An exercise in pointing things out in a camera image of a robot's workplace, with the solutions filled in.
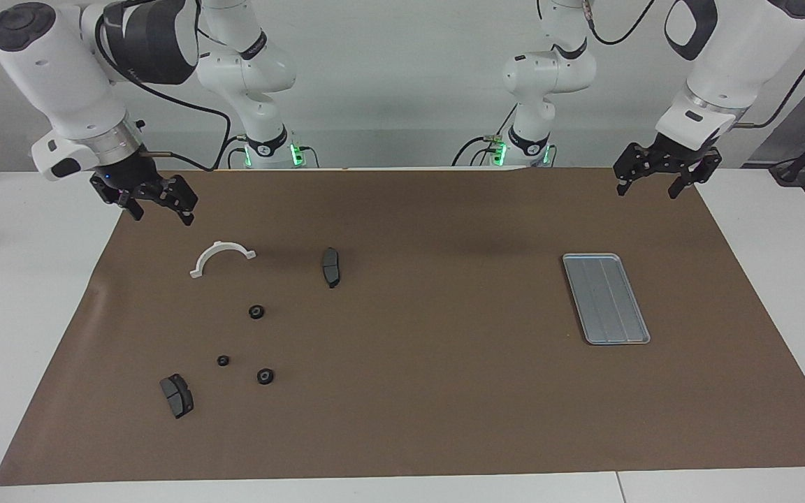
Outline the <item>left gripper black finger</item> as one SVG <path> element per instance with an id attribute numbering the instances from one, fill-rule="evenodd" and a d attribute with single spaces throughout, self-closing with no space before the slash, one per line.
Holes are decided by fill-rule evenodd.
<path id="1" fill-rule="evenodd" d="M 614 175 L 618 181 L 619 196 L 626 195 L 633 182 L 646 177 L 646 150 L 640 145 L 628 145 L 614 162 Z"/>
<path id="2" fill-rule="evenodd" d="M 721 162 L 722 156 L 719 153 L 706 153 L 697 160 L 697 163 L 687 161 L 677 163 L 679 168 L 677 170 L 678 177 L 668 188 L 669 198 L 673 198 L 673 200 L 678 198 L 685 188 L 694 184 L 706 184 L 713 172 L 719 168 Z"/>

